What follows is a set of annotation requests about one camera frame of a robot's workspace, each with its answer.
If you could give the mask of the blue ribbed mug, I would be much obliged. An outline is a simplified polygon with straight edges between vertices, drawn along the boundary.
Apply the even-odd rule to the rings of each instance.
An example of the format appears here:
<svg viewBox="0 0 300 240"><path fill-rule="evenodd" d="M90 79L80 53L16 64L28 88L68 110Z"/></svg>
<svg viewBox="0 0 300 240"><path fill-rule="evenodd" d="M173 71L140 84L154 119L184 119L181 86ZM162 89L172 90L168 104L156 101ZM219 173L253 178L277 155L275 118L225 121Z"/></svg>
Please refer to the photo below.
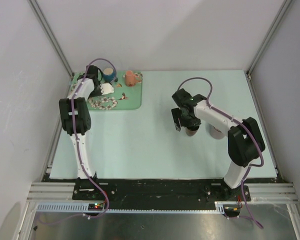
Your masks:
<svg viewBox="0 0 300 240"><path fill-rule="evenodd" d="M112 83L112 82L117 82L117 73L115 70L111 67L105 68L102 72L103 79L106 83Z"/></svg>

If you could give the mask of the dark brown mug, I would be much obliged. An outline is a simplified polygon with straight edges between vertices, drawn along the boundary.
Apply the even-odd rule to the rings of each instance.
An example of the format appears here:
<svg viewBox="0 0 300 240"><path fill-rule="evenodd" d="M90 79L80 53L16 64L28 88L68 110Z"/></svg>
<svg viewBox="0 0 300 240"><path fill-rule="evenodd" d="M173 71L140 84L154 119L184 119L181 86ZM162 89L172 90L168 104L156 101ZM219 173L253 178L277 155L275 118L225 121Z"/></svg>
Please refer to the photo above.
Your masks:
<svg viewBox="0 0 300 240"><path fill-rule="evenodd" d="M197 131L198 131L199 127L190 127L190 128L185 128L185 132L189 137L194 136Z"/></svg>

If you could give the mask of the pink floral mug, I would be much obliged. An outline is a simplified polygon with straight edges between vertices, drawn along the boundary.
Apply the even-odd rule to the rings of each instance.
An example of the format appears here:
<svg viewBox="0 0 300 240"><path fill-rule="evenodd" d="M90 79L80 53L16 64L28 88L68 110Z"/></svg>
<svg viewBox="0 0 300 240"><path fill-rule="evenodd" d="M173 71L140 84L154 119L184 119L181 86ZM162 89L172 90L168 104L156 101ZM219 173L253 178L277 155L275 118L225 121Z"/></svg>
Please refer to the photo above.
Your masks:
<svg viewBox="0 0 300 240"><path fill-rule="evenodd" d="M143 75L141 72L134 72L132 70L128 70L125 72L124 81L125 85L128 87L134 87L137 83L142 82Z"/></svg>

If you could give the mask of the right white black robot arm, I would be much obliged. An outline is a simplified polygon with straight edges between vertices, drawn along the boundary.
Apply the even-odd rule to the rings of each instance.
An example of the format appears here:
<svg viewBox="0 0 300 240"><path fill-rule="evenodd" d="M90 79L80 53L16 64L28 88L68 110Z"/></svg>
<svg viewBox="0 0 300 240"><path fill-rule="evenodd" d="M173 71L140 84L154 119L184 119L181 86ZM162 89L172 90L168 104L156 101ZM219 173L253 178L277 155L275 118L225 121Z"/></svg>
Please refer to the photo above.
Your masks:
<svg viewBox="0 0 300 240"><path fill-rule="evenodd" d="M228 155L231 159L229 169L223 178L225 185L221 187L222 197L228 201L239 195L238 186L247 178L252 161L260 158L266 145L257 121L248 117L237 120L229 114L216 109L208 103L207 97L197 94L191 96L183 88L177 90L172 99L177 108L171 110L175 129L186 129L188 136L199 130L202 121L208 123L221 135L227 137Z"/></svg>

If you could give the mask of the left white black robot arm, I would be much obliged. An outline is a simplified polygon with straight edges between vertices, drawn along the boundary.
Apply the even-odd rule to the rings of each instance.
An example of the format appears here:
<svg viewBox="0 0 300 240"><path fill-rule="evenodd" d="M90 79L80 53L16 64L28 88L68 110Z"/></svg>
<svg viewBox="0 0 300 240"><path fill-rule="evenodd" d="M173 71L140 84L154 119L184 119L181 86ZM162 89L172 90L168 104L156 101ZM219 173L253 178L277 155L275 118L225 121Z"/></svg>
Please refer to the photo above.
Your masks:
<svg viewBox="0 0 300 240"><path fill-rule="evenodd" d="M99 90L101 70L94 65L77 78L76 83L66 98L59 100L59 112L62 129L71 139L77 164L77 177L89 179L95 176L88 154L88 131L92 120L87 106L91 94Z"/></svg>

